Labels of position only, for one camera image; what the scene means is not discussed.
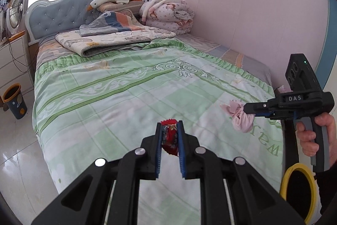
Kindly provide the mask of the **right hand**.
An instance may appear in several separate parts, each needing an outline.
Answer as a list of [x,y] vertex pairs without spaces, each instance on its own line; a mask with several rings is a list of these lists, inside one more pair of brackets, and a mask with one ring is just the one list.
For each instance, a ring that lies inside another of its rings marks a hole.
[[[326,126],[328,133],[330,167],[336,163],[336,123],[332,115],[324,112],[315,118],[316,124]],[[299,138],[300,146],[306,156],[315,156],[319,150],[319,145],[314,143],[316,133],[311,130],[306,130],[302,122],[296,124],[296,135]]]

